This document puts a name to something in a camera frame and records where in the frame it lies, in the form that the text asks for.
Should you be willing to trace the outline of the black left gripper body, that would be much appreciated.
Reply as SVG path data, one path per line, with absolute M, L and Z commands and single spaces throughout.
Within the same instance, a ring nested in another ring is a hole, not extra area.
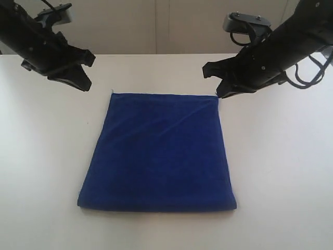
M 22 67 L 46 77 L 77 65 L 68 61 L 65 36 L 43 28 L 15 1 L 1 1 L 1 42 L 23 58 Z

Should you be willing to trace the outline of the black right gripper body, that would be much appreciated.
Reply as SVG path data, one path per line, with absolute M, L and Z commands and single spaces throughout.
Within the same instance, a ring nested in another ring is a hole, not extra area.
M 332 45 L 332 1 L 299 1 L 293 15 L 263 42 L 236 56 L 235 89 L 254 93 L 287 80 L 286 70 Z

